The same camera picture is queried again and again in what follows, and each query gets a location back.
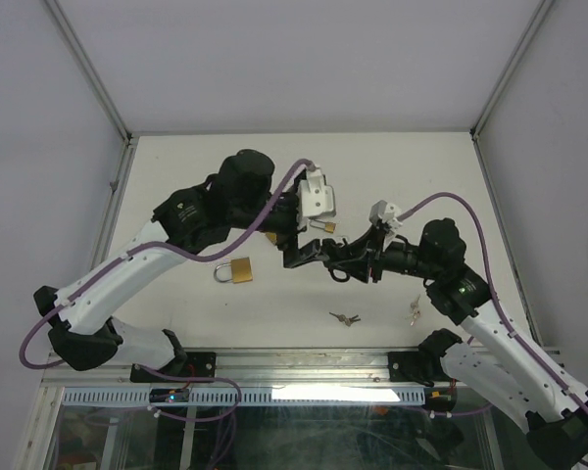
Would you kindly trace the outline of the long-shackle brass padlock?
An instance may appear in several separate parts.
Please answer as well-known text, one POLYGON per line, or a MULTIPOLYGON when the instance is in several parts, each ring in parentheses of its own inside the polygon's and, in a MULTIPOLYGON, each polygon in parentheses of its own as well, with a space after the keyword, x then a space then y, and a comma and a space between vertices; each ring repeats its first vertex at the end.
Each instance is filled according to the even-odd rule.
POLYGON ((277 244, 277 236, 274 233, 267 232, 266 237, 273 245, 277 244))

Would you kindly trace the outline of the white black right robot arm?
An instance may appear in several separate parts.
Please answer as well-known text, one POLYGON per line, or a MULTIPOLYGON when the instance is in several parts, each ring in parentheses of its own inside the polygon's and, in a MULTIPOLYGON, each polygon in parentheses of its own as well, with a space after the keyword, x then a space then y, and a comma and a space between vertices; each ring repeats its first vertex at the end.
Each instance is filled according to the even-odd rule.
POLYGON ((503 411, 551 469, 570 469, 588 454, 588 387, 574 379, 515 325, 492 286, 465 262, 466 243, 450 218, 428 222, 417 245, 383 243, 371 227, 353 243, 328 243, 330 271, 364 283, 386 271, 422 279, 431 304, 490 353, 480 358, 440 329, 419 346, 423 375, 455 378, 503 411))

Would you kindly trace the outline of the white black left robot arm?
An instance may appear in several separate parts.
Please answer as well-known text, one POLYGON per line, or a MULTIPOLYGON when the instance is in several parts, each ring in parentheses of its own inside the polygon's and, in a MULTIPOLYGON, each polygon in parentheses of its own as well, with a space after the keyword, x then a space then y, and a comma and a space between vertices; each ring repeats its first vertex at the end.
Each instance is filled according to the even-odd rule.
POLYGON ((335 213, 333 188, 320 166, 301 159, 278 185, 274 163, 251 149, 226 158, 205 181, 174 191, 129 242, 82 278, 33 295, 59 364, 88 371, 110 361, 146 366, 174 380, 187 354, 169 329, 148 330, 116 311, 152 281, 192 260, 209 263, 235 251, 256 232, 273 233, 286 260, 313 219, 335 213))

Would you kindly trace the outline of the small brass padlock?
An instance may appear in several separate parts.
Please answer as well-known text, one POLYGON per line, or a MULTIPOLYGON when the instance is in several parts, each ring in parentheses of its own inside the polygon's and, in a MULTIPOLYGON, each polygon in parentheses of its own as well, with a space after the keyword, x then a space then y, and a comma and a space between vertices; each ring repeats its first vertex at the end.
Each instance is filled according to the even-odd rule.
POLYGON ((325 233, 330 233, 330 234, 333 234, 336 229, 336 224, 331 221, 311 220, 309 222, 309 225, 312 228, 315 228, 315 229, 318 229, 318 230, 321 230, 325 233))

